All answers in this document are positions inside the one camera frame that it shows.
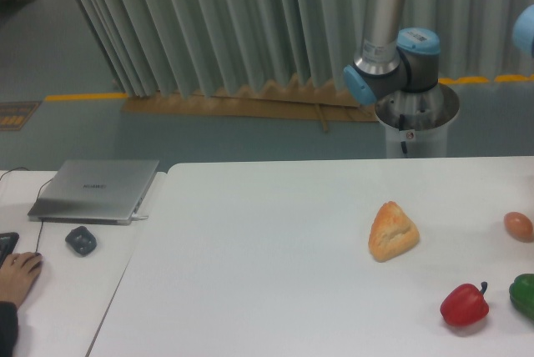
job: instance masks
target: yellow floor line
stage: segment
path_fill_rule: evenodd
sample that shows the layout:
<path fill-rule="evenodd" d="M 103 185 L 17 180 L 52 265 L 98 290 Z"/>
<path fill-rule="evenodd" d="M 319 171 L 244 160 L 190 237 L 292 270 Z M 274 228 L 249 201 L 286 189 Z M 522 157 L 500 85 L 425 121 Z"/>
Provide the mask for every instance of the yellow floor line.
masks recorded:
<path fill-rule="evenodd" d="M 44 101 L 104 100 L 114 98 L 128 98 L 128 96 L 124 93 L 64 94 L 57 96 L 47 96 Z"/>
<path fill-rule="evenodd" d="M 471 84 L 471 83 L 491 83 L 488 78 L 482 76 L 470 76 L 466 78 L 440 78 L 442 84 Z M 505 82 L 534 82 L 534 75 L 522 76 L 522 75 L 501 75 L 497 76 L 493 81 L 495 83 Z M 128 98 L 128 95 L 124 93 L 87 93 L 87 94 L 64 94 L 47 96 L 44 101 L 80 101 L 80 100 L 109 100 L 117 98 Z"/>

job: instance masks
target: laptop lid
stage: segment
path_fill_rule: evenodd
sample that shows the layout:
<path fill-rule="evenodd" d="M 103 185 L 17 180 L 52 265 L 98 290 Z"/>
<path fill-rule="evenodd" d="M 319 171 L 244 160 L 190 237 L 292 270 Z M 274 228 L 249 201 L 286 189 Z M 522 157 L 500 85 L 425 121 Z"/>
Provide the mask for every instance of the laptop lid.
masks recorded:
<path fill-rule="evenodd" d="M 127 223 L 143 201 L 158 165 L 156 160 L 68 160 L 28 216 Z"/>

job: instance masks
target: sleeve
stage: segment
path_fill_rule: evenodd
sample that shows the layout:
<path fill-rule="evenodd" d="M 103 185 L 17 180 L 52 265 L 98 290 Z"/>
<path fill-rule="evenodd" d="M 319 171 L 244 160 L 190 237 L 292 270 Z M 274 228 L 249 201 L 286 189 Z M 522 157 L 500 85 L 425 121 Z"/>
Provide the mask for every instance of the sleeve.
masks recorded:
<path fill-rule="evenodd" d="M 0 355 L 11 357 L 18 337 L 17 307 L 0 302 Z"/>

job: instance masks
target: red bell pepper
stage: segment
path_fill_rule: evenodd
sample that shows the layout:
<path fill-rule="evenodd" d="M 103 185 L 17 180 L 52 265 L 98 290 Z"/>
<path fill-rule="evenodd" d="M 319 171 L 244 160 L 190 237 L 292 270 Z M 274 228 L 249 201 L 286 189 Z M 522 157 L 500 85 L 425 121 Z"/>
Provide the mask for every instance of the red bell pepper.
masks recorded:
<path fill-rule="evenodd" d="M 482 282 L 482 290 L 472 284 L 461 284 L 449 294 L 441 304 L 441 315 L 451 326 L 467 326 L 483 319 L 490 311 L 484 300 L 487 282 Z"/>

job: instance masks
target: green bell pepper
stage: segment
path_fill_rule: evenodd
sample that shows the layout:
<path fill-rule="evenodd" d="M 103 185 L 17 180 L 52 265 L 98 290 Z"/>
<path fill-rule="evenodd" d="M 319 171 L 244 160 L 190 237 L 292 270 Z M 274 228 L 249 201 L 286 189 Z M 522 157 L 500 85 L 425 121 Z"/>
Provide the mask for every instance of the green bell pepper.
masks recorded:
<path fill-rule="evenodd" d="M 519 275 L 514 280 L 510 300 L 517 311 L 534 320 L 534 274 Z"/>

